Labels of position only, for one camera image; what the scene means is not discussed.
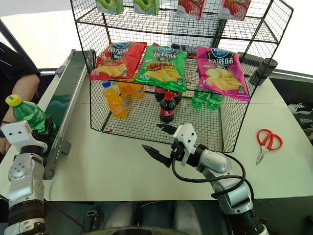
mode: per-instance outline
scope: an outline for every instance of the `table surface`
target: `table surface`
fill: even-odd
[[[45,110],[58,84],[55,77],[39,106]],[[255,165],[260,146],[258,130],[278,134],[283,147],[269,152]],[[70,154],[59,159],[56,175],[45,181],[45,198],[52,201],[131,201],[212,199],[209,184],[186,183],[152,159],[141,147],[150,145],[168,156],[170,145],[115,136],[94,131],[89,119],[89,82],[86,77],[64,135],[71,144]],[[8,197],[7,172],[18,154],[11,147],[0,165],[0,194]],[[246,113],[235,151],[231,153],[246,169],[255,198],[313,195],[313,146],[267,79],[256,90]],[[237,174],[240,168],[233,163]],[[189,178],[203,178],[190,166],[177,165]]]

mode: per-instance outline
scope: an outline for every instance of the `black cable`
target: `black cable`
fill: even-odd
[[[56,209],[57,211],[59,211],[60,213],[62,213],[65,217],[67,217],[68,219],[70,219],[72,222],[74,222],[76,225],[78,225],[79,227],[82,228],[82,230],[84,230],[84,232],[88,233],[89,231],[81,224],[79,223],[76,219],[74,219],[73,217],[71,217],[70,215],[66,214],[65,212],[63,212],[61,209],[59,209],[58,207],[56,207],[55,205],[53,205],[52,203],[48,202],[47,200],[45,200],[45,203],[47,205],[49,205],[50,207]]]
[[[178,179],[180,179],[182,181],[185,181],[185,182],[191,182],[191,183],[209,183],[209,182],[213,182],[213,181],[224,180],[224,179],[231,179],[231,178],[240,179],[240,181],[235,186],[233,186],[233,187],[231,187],[229,189],[220,191],[220,192],[215,192],[215,193],[211,194],[211,196],[213,198],[217,198],[217,196],[219,196],[219,195],[229,193],[229,192],[239,188],[244,182],[246,182],[248,187],[249,187],[249,189],[250,189],[251,199],[253,200],[254,199],[254,192],[253,192],[253,189],[252,189],[252,186],[251,186],[250,182],[246,179],[246,170],[245,170],[244,166],[236,158],[234,158],[234,157],[232,157],[232,156],[230,156],[228,154],[225,154],[225,155],[227,157],[229,157],[230,159],[233,159],[240,166],[240,168],[242,170],[242,176],[239,176],[239,175],[226,175],[226,176],[219,176],[219,177],[215,177],[215,178],[211,178],[211,179],[189,179],[189,178],[184,178],[184,177],[180,176],[176,172],[176,169],[175,169],[176,159],[175,158],[173,158],[173,160],[172,160],[172,171],[173,171],[173,174]]]

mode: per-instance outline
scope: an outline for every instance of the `hand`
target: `hand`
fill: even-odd
[[[6,152],[9,150],[11,144],[6,138],[0,138],[0,152],[2,154],[6,154]]]

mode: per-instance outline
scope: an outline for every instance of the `wire mesh shelf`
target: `wire mesh shelf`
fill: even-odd
[[[89,72],[94,68],[94,58],[111,42],[218,47],[243,53],[241,64],[250,97],[256,86],[249,83],[249,77],[259,64],[256,61],[245,61],[245,64],[245,57],[272,58],[293,13],[293,9],[282,0],[252,0],[244,21],[221,20],[218,17],[221,0],[211,0],[206,3],[203,17],[198,21],[177,15],[178,0],[160,0],[157,16],[137,14],[133,0],[123,2],[124,11],[120,15],[110,15],[98,13],[95,0],[71,0]],[[213,151],[232,152],[249,102],[225,97],[218,110],[210,110],[206,105],[199,109],[192,107],[191,98],[199,82],[197,68],[195,59],[186,59],[187,91],[183,93],[171,124],[192,123],[198,134],[197,143]],[[172,143],[172,136],[156,126],[160,123],[160,107],[154,97],[154,88],[145,86],[145,91],[142,99],[122,96],[130,112],[127,118],[117,120],[102,95],[101,81],[90,81],[91,128],[104,133]]]

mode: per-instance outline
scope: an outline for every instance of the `black sleeve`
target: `black sleeve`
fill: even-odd
[[[3,43],[0,43],[0,59],[1,76],[5,77],[1,79],[17,82],[25,75],[36,74],[38,77],[40,76],[36,67]]]

